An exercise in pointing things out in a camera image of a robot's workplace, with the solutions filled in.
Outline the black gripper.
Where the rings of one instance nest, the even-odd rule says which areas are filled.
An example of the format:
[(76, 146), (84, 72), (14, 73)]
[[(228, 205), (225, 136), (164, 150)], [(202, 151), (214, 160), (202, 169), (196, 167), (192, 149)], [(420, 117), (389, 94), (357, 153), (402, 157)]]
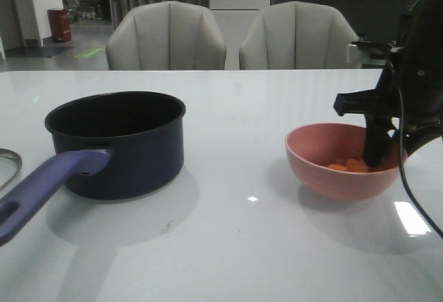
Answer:
[(423, 0), (413, 12), (400, 46), (384, 49), (386, 64), (374, 89), (339, 94), (339, 116), (365, 117), (362, 159), (378, 166), (391, 144), (393, 118), (407, 126), (396, 130), (396, 141), (409, 157), (442, 136), (437, 122), (442, 111), (442, 0)]

